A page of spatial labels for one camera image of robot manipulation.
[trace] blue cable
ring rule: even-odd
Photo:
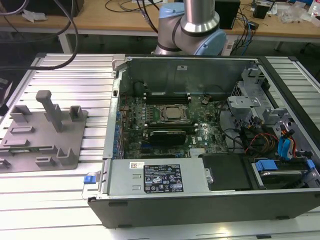
[[[250,28],[250,24],[249,24],[249,22],[248,22],[247,19],[246,19],[245,21],[246,21],[246,24],[248,25],[249,39],[248,39],[248,41],[246,42],[246,46],[244,47],[244,49],[243,49],[243,51],[242,51],[242,53],[241,53],[241,56],[243,56],[243,55],[245,54],[247,48],[249,47],[250,41],[251,41],[251,39],[250,39],[250,38],[251,38],[251,28]]]
[[[246,22],[246,25],[248,25],[248,32],[247,32],[247,36],[249,36],[248,40],[245,42],[246,46],[244,47],[244,50],[242,52],[241,55],[243,55],[245,53],[245,51],[247,50],[249,44],[250,44],[250,41],[251,41],[251,28],[250,28],[250,24],[248,22],[247,19],[245,19],[244,17],[240,18],[240,17],[236,17],[237,19],[239,20],[242,20],[242,21],[245,21]]]

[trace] floor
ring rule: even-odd
[[[34,39],[43,34],[25,33],[26,39]],[[157,44],[155,37],[136,36],[104,36],[104,44],[100,44],[97,35],[80,36],[80,53],[95,54],[150,54]],[[75,45],[74,35],[71,35],[71,42]],[[280,51],[275,51],[276,43],[271,41],[253,41],[248,47],[246,56],[296,56],[299,61],[316,76],[320,81],[320,44],[309,45],[304,54],[300,50],[305,43],[285,42]],[[37,53],[62,53],[58,39],[51,39],[37,43],[25,44],[2,44],[0,45],[0,65],[22,65],[28,66],[34,60]],[[25,71],[0,71],[0,78],[13,81],[13,89],[19,84]]]

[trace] screw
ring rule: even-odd
[[[208,182],[208,184],[214,183],[214,179],[212,178],[212,176],[206,176],[206,181]]]

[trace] motherboard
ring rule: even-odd
[[[154,103],[121,96],[125,159],[197,158],[228,151],[218,125],[219,102],[210,96],[189,96],[182,104]]]

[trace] power supply label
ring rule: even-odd
[[[180,164],[144,165],[144,192],[147,194],[180,193],[184,191]]]

